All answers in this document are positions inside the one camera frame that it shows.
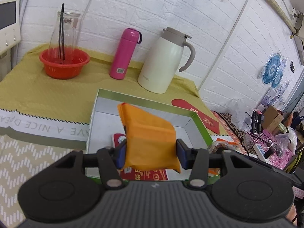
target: cardboard box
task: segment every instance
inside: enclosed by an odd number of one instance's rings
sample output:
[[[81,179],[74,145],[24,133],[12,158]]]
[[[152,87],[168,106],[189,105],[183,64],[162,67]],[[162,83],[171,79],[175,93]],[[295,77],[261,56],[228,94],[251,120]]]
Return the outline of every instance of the cardboard box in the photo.
[[[112,146],[113,134],[124,134],[124,128],[117,109],[118,104],[123,102],[135,105],[171,122],[176,131],[176,138],[181,138],[189,148],[207,149],[212,144],[212,138],[196,112],[118,92],[99,89],[91,115],[89,137],[86,147],[87,154],[93,154],[100,148]],[[99,178],[97,168],[88,168],[86,173],[89,177]],[[189,178],[191,170],[181,168],[180,174],[174,170],[166,170],[166,173],[168,180],[186,180]],[[212,181],[218,178],[218,175],[211,176],[209,180]]]
[[[263,129],[271,133],[275,130],[279,123],[283,121],[283,119],[284,118],[279,111],[270,105],[264,112],[264,122],[262,123]]]

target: red plastic bowl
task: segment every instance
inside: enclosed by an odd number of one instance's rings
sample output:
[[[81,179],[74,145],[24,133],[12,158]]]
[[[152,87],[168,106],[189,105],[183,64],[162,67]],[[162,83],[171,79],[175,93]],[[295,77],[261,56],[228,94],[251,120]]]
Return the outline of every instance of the red plastic bowl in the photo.
[[[44,64],[45,72],[48,76],[55,79],[71,79],[80,74],[83,65],[90,61],[90,56],[82,50],[74,50],[74,58],[72,64],[58,64],[48,61],[48,50],[41,52],[40,61]]]

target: red envelope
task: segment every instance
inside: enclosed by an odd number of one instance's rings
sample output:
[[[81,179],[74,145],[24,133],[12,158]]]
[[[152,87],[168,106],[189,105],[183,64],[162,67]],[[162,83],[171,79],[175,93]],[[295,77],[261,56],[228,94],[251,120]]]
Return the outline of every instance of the red envelope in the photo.
[[[193,105],[189,104],[186,100],[183,99],[173,99],[171,101],[172,105],[177,106],[179,108],[184,108],[187,110],[195,111],[200,119],[202,120],[203,124],[206,128],[210,129],[211,131],[215,132],[216,134],[219,134],[219,123],[218,121],[212,119],[211,117],[205,115],[201,111],[199,111],[197,108],[195,108]]]

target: pink water bottle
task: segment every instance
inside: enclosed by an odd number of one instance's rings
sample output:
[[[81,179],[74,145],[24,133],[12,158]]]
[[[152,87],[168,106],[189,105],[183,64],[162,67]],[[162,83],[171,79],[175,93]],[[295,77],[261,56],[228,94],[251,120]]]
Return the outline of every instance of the pink water bottle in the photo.
[[[133,28],[124,30],[111,66],[110,76],[122,80],[127,72],[136,44],[140,44],[143,37]]]

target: yellow tablecloth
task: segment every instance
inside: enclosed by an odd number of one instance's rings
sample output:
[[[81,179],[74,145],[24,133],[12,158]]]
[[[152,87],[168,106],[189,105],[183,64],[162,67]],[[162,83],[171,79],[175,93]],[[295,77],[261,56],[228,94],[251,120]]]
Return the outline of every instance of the yellow tablecloth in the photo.
[[[0,82],[0,108],[44,118],[89,123],[93,103],[99,88],[113,90],[166,104],[184,99],[206,115],[216,119],[201,101],[198,91],[188,79],[175,76],[164,94],[156,94],[137,83],[142,63],[131,62],[124,80],[108,75],[113,57],[85,50],[91,61],[79,76],[70,80],[56,80],[44,71],[39,54],[47,45],[29,51],[22,61]],[[220,133],[227,134],[220,125]]]

